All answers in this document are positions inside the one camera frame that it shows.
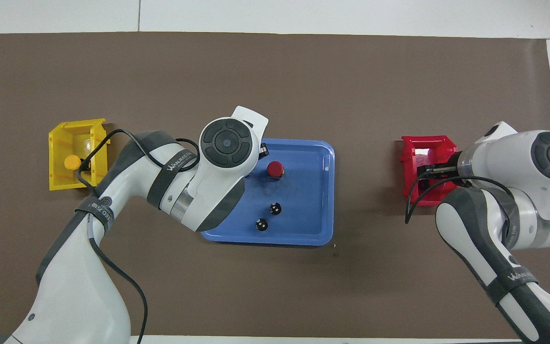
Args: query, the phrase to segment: brown mat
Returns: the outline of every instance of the brown mat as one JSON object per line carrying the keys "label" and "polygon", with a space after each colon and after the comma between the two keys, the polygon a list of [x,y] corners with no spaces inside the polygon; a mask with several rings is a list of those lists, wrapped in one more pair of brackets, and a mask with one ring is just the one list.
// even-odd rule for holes
{"label": "brown mat", "polygon": [[[26,315],[40,259],[86,194],[48,190],[48,131],[104,117],[198,139],[236,105],[269,117],[266,137],[334,146],[334,237],[216,244],[131,200],[102,247],[144,288],[148,334],[515,337],[434,209],[404,225],[396,140],[445,134],[463,149],[499,120],[550,129],[545,41],[152,32],[0,35],[0,333]],[[550,292],[550,249],[517,257]],[[138,333],[139,297],[113,279]]]}

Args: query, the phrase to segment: yellow round object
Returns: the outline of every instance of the yellow round object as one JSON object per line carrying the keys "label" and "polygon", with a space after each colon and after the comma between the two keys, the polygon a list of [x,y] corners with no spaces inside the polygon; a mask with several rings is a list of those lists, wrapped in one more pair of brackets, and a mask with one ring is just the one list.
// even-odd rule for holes
{"label": "yellow round object", "polygon": [[72,154],[72,155],[68,155],[65,158],[65,168],[67,168],[70,171],[78,170],[78,168],[80,168],[81,163],[82,161],[80,160],[78,155]]}

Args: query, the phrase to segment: yellow plastic container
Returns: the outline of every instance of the yellow plastic container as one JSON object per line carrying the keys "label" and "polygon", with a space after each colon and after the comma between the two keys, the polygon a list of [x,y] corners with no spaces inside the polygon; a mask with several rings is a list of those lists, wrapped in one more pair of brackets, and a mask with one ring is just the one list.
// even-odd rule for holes
{"label": "yellow plastic container", "polygon": [[[105,118],[63,122],[50,131],[48,134],[50,190],[85,187],[76,178],[76,171],[68,169],[74,165],[69,161],[72,161],[73,155],[85,159],[105,139],[103,122]],[[82,177],[93,186],[103,179],[107,173],[107,144],[90,160],[90,170],[81,173]]]}

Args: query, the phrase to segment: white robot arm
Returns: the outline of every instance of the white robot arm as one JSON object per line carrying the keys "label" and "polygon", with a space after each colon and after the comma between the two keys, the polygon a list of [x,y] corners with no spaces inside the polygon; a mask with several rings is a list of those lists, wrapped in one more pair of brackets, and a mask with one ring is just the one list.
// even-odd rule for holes
{"label": "white robot arm", "polygon": [[201,133],[201,159],[190,169],[184,167],[197,156],[170,135],[137,135],[141,146],[130,141],[124,147],[46,253],[35,302],[5,344],[128,343],[127,308],[96,254],[114,218],[129,198],[140,196],[193,231],[218,226],[244,192],[267,124],[244,107],[214,120]]}
{"label": "white robot arm", "polygon": [[458,188],[436,210],[443,240],[466,263],[525,343],[550,344],[550,294],[509,250],[550,247],[550,131],[517,133],[504,122],[450,161]]}

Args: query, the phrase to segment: red round object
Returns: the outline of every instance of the red round object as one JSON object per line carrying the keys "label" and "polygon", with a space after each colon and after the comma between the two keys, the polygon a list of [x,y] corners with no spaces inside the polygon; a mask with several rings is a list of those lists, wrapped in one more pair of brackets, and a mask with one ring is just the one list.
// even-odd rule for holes
{"label": "red round object", "polygon": [[284,176],[284,166],[279,161],[271,161],[266,167],[266,172],[271,178],[282,178]]}

